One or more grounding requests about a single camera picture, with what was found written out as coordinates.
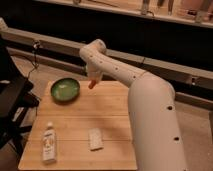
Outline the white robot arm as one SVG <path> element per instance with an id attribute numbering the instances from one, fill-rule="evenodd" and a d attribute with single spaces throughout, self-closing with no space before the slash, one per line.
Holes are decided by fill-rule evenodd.
<path id="1" fill-rule="evenodd" d="M 108 74 L 128 87 L 128 113 L 137 171 L 189 171 L 175 109 L 175 90 L 159 76 L 106 55 L 96 39 L 83 46 L 90 85 Z"/>

